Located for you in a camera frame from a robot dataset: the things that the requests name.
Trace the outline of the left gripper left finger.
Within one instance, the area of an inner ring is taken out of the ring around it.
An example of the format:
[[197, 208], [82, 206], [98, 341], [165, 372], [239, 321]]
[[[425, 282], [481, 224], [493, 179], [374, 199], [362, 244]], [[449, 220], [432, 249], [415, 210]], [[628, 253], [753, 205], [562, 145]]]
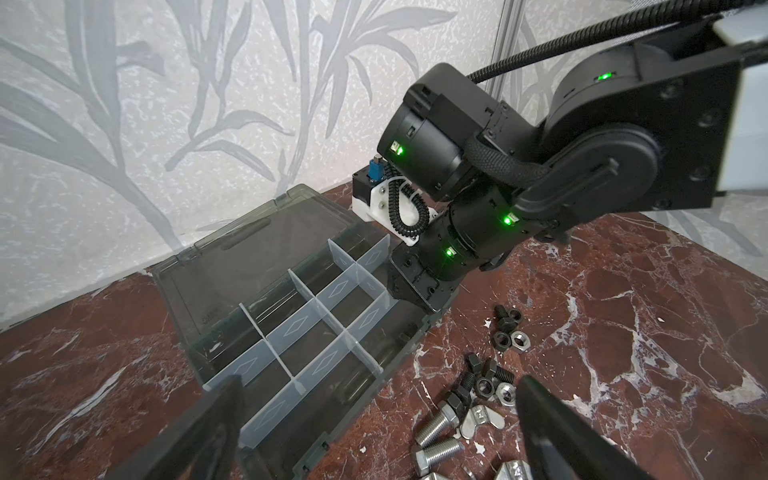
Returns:
[[229, 376], [142, 447], [109, 479], [228, 479], [238, 445], [244, 387]]

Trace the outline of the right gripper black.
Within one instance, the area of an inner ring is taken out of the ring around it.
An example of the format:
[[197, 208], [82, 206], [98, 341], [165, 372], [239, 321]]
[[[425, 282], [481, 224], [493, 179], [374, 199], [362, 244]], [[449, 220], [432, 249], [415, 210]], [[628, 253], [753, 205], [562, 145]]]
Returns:
[[387, 262], [387, 290], [396, 300], [403, 300], [424, 312], [445, 309], [456, 294], [459, 281], [434, 278], [420, 264], [407, 245], [396, 246]]

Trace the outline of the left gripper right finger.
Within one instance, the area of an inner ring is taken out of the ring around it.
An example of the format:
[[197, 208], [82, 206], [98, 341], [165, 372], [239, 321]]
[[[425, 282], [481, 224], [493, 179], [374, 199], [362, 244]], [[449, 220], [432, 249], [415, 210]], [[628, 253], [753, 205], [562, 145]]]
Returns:
[[649, 479], [636, 465], [530, 375], [516, 409], [533, 479]]

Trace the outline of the silver wing nut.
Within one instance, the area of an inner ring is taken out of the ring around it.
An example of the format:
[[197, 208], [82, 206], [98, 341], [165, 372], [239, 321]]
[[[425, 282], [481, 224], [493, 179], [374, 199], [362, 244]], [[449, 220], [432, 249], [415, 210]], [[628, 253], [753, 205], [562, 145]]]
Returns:
[[510, 460], [502, 463], [495, 473], [494, 480], [531, 480], [529, 465], [523, 460]]
[[506, 422], [504, 417], [486, 405], [476, 405], [469, 409], [459, 427], [460, 435], [465, 440], [471, 440], [477, 429], [483, 425], [491, 425], [497, 430], [503, 430]]

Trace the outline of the grey compartment organizer box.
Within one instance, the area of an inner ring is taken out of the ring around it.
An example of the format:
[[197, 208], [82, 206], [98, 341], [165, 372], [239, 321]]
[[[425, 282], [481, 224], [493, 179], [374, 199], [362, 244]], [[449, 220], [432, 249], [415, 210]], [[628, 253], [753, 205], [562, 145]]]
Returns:
[[305, 478], [431, 327], [388, 292], [396, 246], [298, 185], [153, 267], [202, 388], [243, 384], [245, 478]]

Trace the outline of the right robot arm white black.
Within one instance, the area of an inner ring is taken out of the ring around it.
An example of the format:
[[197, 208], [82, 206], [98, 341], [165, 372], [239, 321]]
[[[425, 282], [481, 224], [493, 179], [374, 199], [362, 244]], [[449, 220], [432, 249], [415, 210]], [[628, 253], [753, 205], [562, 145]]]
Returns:
[[[605, 43], [532, 125], [490, 78]], [[441, 63], [413, 83], [378, 146], [390, 228], [389, 294], [443, 309], [473, 270], [528, 239], [566, 243], [604, 214], [709, 207], [767, 187], [767, 5], [667, 1], [578, 30], [470, 75]]]

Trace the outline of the silver hex nut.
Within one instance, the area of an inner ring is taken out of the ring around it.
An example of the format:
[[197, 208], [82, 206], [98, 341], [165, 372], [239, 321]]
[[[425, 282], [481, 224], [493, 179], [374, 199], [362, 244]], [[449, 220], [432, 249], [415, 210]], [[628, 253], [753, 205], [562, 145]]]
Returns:
[[518, 353], [525, 353], [531, 347], [529, 336], [522, 331], [513, 331], [510, 334], [511, 348]]
[[505, 407], [512, 408], [516, 405], [516, 391], [511, 383], [499, 382], [496, 386], [495, 397]]

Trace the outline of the black hex nut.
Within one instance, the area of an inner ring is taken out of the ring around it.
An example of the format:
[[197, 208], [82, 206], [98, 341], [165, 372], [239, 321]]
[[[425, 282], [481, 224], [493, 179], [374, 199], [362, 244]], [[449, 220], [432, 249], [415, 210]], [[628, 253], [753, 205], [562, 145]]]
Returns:
[[475, 380], [474, 391], [478, 398], [489, 400], [495, 394], [493, 380], [484, 376], [478, 376]]

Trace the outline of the black bolt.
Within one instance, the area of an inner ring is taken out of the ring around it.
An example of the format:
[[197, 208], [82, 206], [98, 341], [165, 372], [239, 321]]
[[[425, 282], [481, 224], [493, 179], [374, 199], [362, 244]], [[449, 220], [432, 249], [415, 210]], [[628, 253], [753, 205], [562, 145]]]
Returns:
[[496, 329], [507, 334], [513, 332], [520, 322], [520, 312], [517, 310], [508, 311], [504, 305], [494, 306], [494, 316]]

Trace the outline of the silver hex nut upper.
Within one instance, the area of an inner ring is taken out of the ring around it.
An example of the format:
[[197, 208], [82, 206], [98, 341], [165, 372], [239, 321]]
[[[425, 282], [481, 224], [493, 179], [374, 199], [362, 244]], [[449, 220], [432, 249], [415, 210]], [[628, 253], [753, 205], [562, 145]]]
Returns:
[[518, 353], [525, 353], [531, 347], [529, 336], [522, 331], [513, 331], [510, 334], [511, 348]]

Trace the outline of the silver hex bolt upper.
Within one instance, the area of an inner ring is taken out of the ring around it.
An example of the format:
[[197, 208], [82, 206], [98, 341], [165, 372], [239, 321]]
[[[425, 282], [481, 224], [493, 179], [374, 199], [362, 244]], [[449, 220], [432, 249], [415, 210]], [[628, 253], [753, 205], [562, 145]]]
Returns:
[[445, 401], [438, 403], [437, 412], [416, 432], [414, 440], [419, 447], [427, 447], [449, 427], [459, 424], [457, 410]]

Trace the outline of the silver hex bolt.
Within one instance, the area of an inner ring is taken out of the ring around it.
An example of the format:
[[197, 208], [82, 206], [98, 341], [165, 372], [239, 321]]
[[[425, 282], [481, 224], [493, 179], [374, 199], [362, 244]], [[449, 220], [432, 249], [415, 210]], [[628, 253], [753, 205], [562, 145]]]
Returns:
[[433, 466], [456, 456], [463, 450], [463, 444], [455, 438], [448, 438], [426, 448], [417, 449], [413, 452], [416, 471], [420, 476], [425, 476], [431, 472]]
[[449, 427], [459, 424], [457, 410], [445, 401], [438, 403], [437, 412], [416, 432], [414, 440], [419, 447], [427, 447]]

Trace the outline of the silver hex bolt lower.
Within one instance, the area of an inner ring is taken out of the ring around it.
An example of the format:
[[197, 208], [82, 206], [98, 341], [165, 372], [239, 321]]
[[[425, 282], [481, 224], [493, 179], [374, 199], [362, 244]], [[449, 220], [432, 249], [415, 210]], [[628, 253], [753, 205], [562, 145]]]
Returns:
[[455, 438], [448, 438], [426, 448], [417, 449], [413, 452], [416, 471], [420, 476], [425, 476], [431, 472], [433, 466], [456, 456], [463, 450], [463, 444]]

